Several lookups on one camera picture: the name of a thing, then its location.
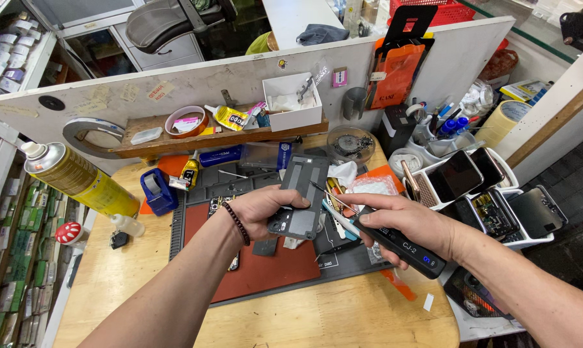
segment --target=tape dispenser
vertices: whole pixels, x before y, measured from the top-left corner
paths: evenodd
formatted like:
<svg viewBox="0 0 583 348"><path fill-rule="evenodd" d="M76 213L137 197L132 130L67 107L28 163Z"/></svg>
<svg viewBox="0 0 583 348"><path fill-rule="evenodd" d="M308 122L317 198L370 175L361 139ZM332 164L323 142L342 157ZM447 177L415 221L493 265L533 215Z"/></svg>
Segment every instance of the tape dispenser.
<svg viewBox="0 0 583 348"><path fill-rule="evenodd" d="M156 216L162 216L178 207L178 195L169 187L168 176L154 168L141 175L141 187L145 192L147 204Z"/></svg>

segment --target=gray towel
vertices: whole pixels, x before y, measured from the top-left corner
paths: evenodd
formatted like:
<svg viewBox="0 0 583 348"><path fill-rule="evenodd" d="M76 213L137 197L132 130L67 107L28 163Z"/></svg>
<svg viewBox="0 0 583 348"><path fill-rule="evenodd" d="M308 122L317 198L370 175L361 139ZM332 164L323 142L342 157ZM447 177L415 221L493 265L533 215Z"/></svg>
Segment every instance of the gray towel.
<svg viewBox="0 0 583 348"><path fill-rule="evenodd" d="M339 29L331 25L309 24L306 26L306 30L296 38L296 42L300 42L303 46L325 44L345 40L349 34L349 30Z"/></svg>

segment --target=gray silicone mat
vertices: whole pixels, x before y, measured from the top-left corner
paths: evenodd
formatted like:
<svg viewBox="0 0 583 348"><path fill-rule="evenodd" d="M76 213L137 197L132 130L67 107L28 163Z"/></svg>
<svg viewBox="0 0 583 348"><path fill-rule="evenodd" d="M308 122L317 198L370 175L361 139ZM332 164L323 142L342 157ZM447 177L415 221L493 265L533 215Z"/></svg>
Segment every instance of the gray silicone mat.
<svg viewBox="0 0 583 348"><path fill-rule="evenodd" d="M311 155L326 155L321 149L314 149L306 153ZM237 178L233 175L220 173L218 169L230 173L246 175L248 178ZM366 172L366 167L358 170L358 174ZM197 178L196 186L190 192L185 192L184 196L179 194L179 207L173 212L172 223L172 241L170 247L169 260L175 257L184 246L184 219L186 218L186 208L209 202L210 198L218 196L232 196L250 192L261 187L280 184L281 180L276 171L264 171L261 169L242 169L238 168L235 163L227 163L218 167L210 167L202 170ZM313 240L315 255L323 251L337 247L349 242L347 239L341 239L334 226L332 216L326 213L326 225L324 230L318 233ZM370 273L392 267L388 262L378 265L371 265L365 245L344 250L338 253L320 256L317 260L321 276L316 279L299 282L295 284L278 287L255 294L232 298L231 300L211 304L210 307L232 304L239 301L249 300L261 296L278 294L280 292L300 289L303 287L321 284L330 281L336 281L347 277L353 277L360 274Z"/></svg>

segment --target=gold phone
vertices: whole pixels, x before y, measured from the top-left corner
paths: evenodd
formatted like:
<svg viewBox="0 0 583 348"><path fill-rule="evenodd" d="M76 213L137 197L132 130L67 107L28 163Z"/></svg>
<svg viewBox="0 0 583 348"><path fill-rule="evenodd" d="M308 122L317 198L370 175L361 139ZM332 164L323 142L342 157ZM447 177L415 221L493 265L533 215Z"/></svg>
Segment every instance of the gold phone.
<svg viewBox="0 0 583 348"><path fill-rule="evenodd" d="M401 167L404 169L405 186L408 191L408 196L410 196L412 200L420 202L419 184L416 182L416 179L411 176L410 168L404 160L401 161Z"/></svg>

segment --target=office chair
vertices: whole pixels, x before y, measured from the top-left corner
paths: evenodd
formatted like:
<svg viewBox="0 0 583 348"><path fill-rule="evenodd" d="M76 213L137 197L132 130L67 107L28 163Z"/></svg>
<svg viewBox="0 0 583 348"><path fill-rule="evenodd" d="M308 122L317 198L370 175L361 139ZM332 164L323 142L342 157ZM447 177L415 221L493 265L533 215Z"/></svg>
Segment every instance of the office chair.
<svg viewBox="0 0 583 348"><path fill-rule="evenodd" d="M233 22L237 14L232 0L212 0L210 8L199 12L191 0L156 0L130 14L126 36L141 52L154 54L180 36Z"/></svg>

